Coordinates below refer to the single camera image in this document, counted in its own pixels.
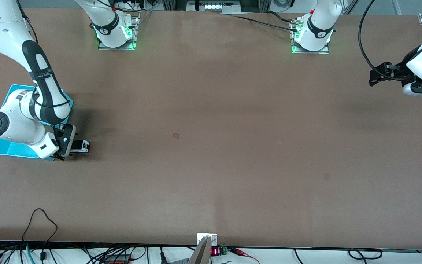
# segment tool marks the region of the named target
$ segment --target blue tray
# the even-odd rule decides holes
[[[11,85],[9,88],[9,91],[7,92],[7,95],[4,99],[3,105],[7,101],[7,97],[9,97],[10,93],[14,92],[17,89],[26,89],[26,90],[33,90],[33,86],[28,85]],[[71,109],[73,108],[73,101],[72,99],[62,90],[63,94],[66,96],[66,98],[69,100],[69,105]],[[65,120],[63,120],[62,124],[66,124],[69,116],[66,117]],[[14,143],[9,142],[4,139],[0,139],[0,155],[5,156],[12,156],[12,157],[23,157],[23,158],[30,158],[30,159],[38,159],[38,155],[27,145],[22,143]],[[46,158],[47,161],[53,161],[53,158]]]

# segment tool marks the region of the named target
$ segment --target metal mounting plate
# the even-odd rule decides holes
[[[198,233],[198,234],[196,234],[196,244],[199,244],[201,239],[205,236],[211,236],[211,241],[212,241],[213,247],[218,245],[218,234],[213,234],[213,233]]]

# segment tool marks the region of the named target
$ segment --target cable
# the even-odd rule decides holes
[[[298,253],[297,253],[296,249],[293,249],[293,250],[294,250],[294,253],[296,254],[296,258],[297,258],[297,260],[299,261],[299,263],[300,263],[300,264],[304,264],[304,263],[302,262],[302,260],[300,260],[300,257],[299,257],[299,255],[298,255]]]
[[[141,25],[142,24],[142,22],[144,22],[144,20],[146,20],[146,18],[148,18],[151,14],[152,14],[152,12],[154,11],[154,9],[156,9],[157,7],[152,7],[149,11],[149,13],[139,22],[139,24],[138,24],[138,27],[139,27],[139,25]]]
[[[360,257],[353,256],[351,254],[351,251],[356,251]],[[363,260],[364,264],[367,264],[367,260],[375,260],[375,259],[380,259],[382,257],[383,252],[380,249],[376,249],[376,252],[380,252],[380,255],[378,255],[377,257],[364,257],[364,255],[358,249],[348,249],[348,254],[350,257],[356,260]]]
[[[141,255],[140,257],[137,257],[137,258],[132,258],[132,257],[131,257],[131,254],[133,253],[134,249],[137,249],[137,247],[136,247],[136,248],[134,247],[134,248],[131,250],[131,252],[129,253],[129,259],[128,259],[128,261],[135,261],[135,260],[141,259],[141,258],[142,258],[142,257],[144,257],[144,255],[146,254],[146,248],[144,248],[144,252],[142,253],[142,255]]]
[[[278,19],[279,19],[279,20],[282,20],[282,21],[284,21],[284,22],[288,22],[288,23],[290,23],[290,22],[291,22],[291,20],[295,20],[294,18],[293,18],[293,19],[284,19],[284,18],[282,18],[280,15],[278,15],[278,13],[275,13],[275,12],[273,12],[273,11],[266,11],[265,13],[275,15],[276,17],[278,17]]]
[[[27,256],[29,256],[29,260],[32,264],[35,264],[34,259],[32,258],[32,255],[30,254],[30,250],[29,250],[29,244],[27,243],[25,245],[25,251],[27,251]]]
[[[87,250],[86,246],[84,244],[82,244],[82,246],[84,247],[84,252],[86,252],[86,254],[89,256],[89,258],[92,260],[92,256],[90,255],[90,253]]]
[[[27,19],[27,23],[29,24],[30,28],[32,29],[32,33],[34,34],[34,37],[35,37],[35,42],[38,44],[37,33],[35,33],[34,27],[32,26],[32,23],[30,22],[30,18],[28,16],[25,16],[25,18]]]
[[[289,30],[289,31],[292,31],[292,32],[297,32],[297,29],[285,28],[285,27],[273,25],[273,24],[270,24],[270,23],[254,20],[254,19],[251,19],[251,18],[248,18],[248,17],[242,17],[242,16],[239,16],[239,15],[231,15],[231,17],[238,17],[238,18],[241,18],[241,19],[257,22],[257,23],[260,23],[262,25],[267,25],[267,26],[270,26],[270,27],[275,27],[275,28],[279,28],[279,29]]]
[[[56,262],[55,256],[53,256],[53,252],[52,252],[52,248],[51,248],[51,247],[49,248],[49,251],[50,251],[50,255],[52,255],[53,262],[55,262],[55,264],[58,264],[58,263]]]
[[[116,7],[116,6],[115,6],[115,4],[114,4],[114,5],[107,5],[106,3],[102,2],[101,0],[97,0],[97,2],[99,2],[99,3],[101,3],[102,5],[105,5],[105,6],[107,6],[107,7],[110,7],[110,8],[115,8],[115,9],[120,10],[120,11],[125,12],[125,13],[134,13],[134,12],[139,12],[139,11],[145,11],[145,9],[133,10],[133,7],[132,7],[132,6],[131,6],[128,2],[127,2],[127,4],[131,7],[131,10],[132,10],[132,11],[129,11],[129,10],[125,10],[125,9],[122,9],[122,8]]]
[[[256,258],[254,258],[254,257],[252,257],[252,256],[250,256],[249,254],[246,254],[245,252],[243,252],[243,250],[240,250],[240,249],[236,249],[236,248],[232,248],[232,247],[228,247],[228,249],[229,249],[229,251],[230,252],[232,252],[232,253],[234,253],[234,254],[236,254],[236,255],[238,255],[238,256],[241,256],[241,257],[249,257],[250,259],[253,259],[253,260],[255,260],[256,262],[258,262],[258,264],[261,264],[260,263],[260,261],[258,260],[258,259],[256,259]]]
[[[374,1],[375,0],[372,0],[369,3],[369,5],[367,5],[366,10],[364,11],[364,14],[362,14],[362,17],[360,18],[359,30],[358,30],[358,44],[359,44],[360,52],[362,53],[362,56],[366,60],[367,64],[372,68],[372,70],[374,70],[380,76],[382,76],[382,77],[384,77],[384,78],[386,78],[388,80],[393,80],[393,81],[404,81],[404,80],[407,80],[407,79],[404,79],[404,78],[395,78],[395,77],[387,76],[387,75],[379,72],[379,70],[377,70],[377,68],[374,67],[374,65],[370,62],[369,58],[367,57],[366,53],[364,52],[364,48],[362,47],[362,40],[360,38],[360,34],[361,34],[362,24],[364,23],[364,19],[366,17],[366,14],[369,11],[370,6],[374,3]]]
[[[52,237],[56,234],[56,232],[58,231],[58,225],[50,218],[50,217],[48,217],[48,215],[47,215],[47,213],[45,212],[45,210],[43,210],[42,208],[37,208],[37,209],[35,209],[33,212],[32,212],[32,215],[30,216],[30,220],[29,220],[29,224],[27,224],[27,227],[25,228],[25,231],[24,231],[24,233],[22,234],[22,242],[24,242],[24,237],[25,237],[25,234],[27,233],[27,230],[29,229],[29,227],[30,227],[30,224],[32,223],[32,219],[33,219],[33,217],[34,217],[34,214],[35,214],[35,212],[37,212],[38,210],[40,210],[40,211],[42,211],[43,212],[43,214],[45,215],[45,217],[47,218],[47,220],[48,221],[50,221],[50,222],[52,222],[52,224],[55,226],[55,231],[53,231],[53,234],[47,239],[47,240],[45,240],[45,243],[43,243],[43,245],[42,245],[42,252],[40,253],[40,260],[42,261],[42,264],[43,264],[43,261],[45,260],[45,257],[46,257],[46,254],[45,254],[45,245],[47,244],[47,242],[50,240],[50,239],[52,239]],[[33,259],[32,259],[32,256],[30,255],[30,252],[29,252],[29,244],[27,244],[26,245],[26,248],[27,248],[27,254],[28,254],[28,256],[29,256],[29,259],[30,259],[30,262],[32,262],[32,264],[35,264],[34,262],[33,262]]]
[[[129,7],[131,7],[131,11],[129,11],[129,10],[122,10],[125,13],[134,13],[134,12],[139,12],[139,11],[146,11],[146,9],[143,9],[143,8],[141,8],[140,10],[134,10],[134,8],[130,5],[129,2],[126,2],[126,3],[129,5]]]

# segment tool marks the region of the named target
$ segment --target table surface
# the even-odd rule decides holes
[[[330,55],[296,55],[288,32],[211,12],[154,12],[131,52],[96,50],[82,10],[27,14],[92,152],[0,157],[0,239],[41,207],[62,241],[422,249],[422,97],[368,86],[359,16]],[[363,39],[399,62],[422,26],[369,16]],[[13,83],[32,84],[0,55],[0,104]],[[33,224],[27,239],[53,230]]]

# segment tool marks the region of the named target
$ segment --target robot logo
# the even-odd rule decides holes
[[[99,29],[99,32],[102,33],[102,35],[107,35],[108,34],[108,30],[106,30],[105,28]]]

